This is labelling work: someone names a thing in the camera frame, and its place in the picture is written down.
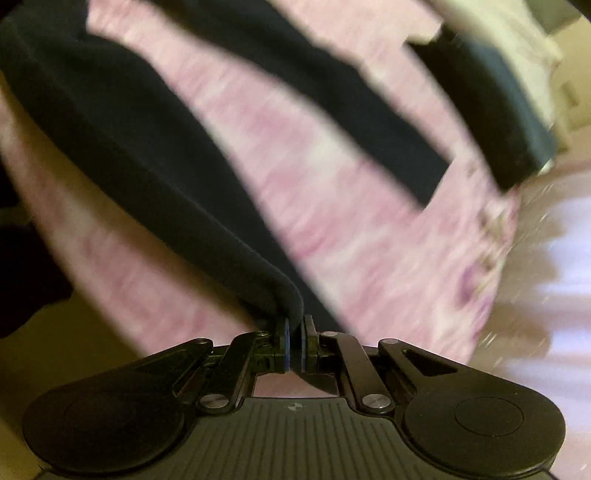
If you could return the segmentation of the dark navy trousers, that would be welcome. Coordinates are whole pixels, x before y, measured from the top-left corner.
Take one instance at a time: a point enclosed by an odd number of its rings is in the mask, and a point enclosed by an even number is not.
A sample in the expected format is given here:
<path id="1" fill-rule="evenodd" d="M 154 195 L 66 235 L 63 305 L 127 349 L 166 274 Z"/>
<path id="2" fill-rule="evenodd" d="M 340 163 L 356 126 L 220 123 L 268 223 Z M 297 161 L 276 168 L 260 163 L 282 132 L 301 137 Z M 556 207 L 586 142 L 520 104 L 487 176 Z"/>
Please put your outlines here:
<path id="1" fill-rule="evenodd" d="M 195 34 L 322 107 L 427 205 L 448 164 L 356 69 L 266 1 L 172 1 Z M 49 139 L 135 220 L 238 297 L 263 330 L 338 322 L 287 258 L 228 160 L 160 75 L 91 34 L 84 1 L 5 1 L 1 70 Z"/>

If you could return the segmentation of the white lace curtain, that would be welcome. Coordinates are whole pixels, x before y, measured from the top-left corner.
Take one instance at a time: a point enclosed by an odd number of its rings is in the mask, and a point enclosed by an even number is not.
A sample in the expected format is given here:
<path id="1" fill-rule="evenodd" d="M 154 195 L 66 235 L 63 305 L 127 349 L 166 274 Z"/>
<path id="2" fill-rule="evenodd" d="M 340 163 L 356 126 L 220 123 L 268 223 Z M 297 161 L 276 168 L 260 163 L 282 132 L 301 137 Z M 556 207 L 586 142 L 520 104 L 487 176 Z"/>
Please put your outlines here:
<path id="1" fill-rule="evenodd" d="M 590 163 L 530 183 L 496 303 L 471 366 L 528 386 L 562 411 L 553 472 L 590 476 Z"/>

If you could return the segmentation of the stack of folded clothes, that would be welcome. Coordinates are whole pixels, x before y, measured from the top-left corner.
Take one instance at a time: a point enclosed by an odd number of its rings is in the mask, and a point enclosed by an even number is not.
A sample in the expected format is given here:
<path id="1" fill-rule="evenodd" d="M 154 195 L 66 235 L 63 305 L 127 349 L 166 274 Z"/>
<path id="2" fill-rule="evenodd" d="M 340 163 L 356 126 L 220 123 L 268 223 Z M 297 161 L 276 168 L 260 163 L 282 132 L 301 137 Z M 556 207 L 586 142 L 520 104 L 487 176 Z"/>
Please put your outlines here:
<path id="1" fill-rule="evenodd" d="M 497 49 L 448 26 L 427 43 L 406 44 L 456 107 L 500 190 L 540 174 L 554 159 L 550 128 Z"/>

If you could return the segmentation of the grey striped duvet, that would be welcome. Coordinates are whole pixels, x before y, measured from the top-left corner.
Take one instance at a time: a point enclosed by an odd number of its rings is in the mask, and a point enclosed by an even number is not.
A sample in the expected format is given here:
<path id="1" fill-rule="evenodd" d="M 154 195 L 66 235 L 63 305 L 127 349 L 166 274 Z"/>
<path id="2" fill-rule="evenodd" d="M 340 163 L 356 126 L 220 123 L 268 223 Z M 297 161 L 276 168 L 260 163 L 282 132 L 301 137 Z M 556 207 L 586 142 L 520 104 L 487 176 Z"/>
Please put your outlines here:
<path id="1" fill-rule="evenodd" d="M 429 6 L 454 30 L 491 44 L 517 77 L 549 77 L 563 59 L 524 1 L 435 0 Z"/>

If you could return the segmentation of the pink rose blanket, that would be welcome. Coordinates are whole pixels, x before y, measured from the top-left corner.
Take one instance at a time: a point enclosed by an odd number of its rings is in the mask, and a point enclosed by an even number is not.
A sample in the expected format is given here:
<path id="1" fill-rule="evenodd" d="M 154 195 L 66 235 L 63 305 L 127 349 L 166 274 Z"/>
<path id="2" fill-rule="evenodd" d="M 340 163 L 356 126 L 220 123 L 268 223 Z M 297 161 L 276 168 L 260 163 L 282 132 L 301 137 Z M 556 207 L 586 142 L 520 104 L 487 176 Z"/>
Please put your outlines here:
<path id="1" fill-rule="evenodd" d="M 84 1 L 87 30 L 145 60 L 221 150 L 311 291 L 362 341 L 401 337 L 464 362 L 515 230 L 463 121 L 406 47 L 441 21 L 417 1 L 266 1 L 352 65 L 448 164 L 420 204 L 325 110 L 193 33 L 169 3 Z M 228 288 L 190 266 L 87 177 L 1 70 L 3 161 L 60 273 L 141 350 L 249 327 Z"/>

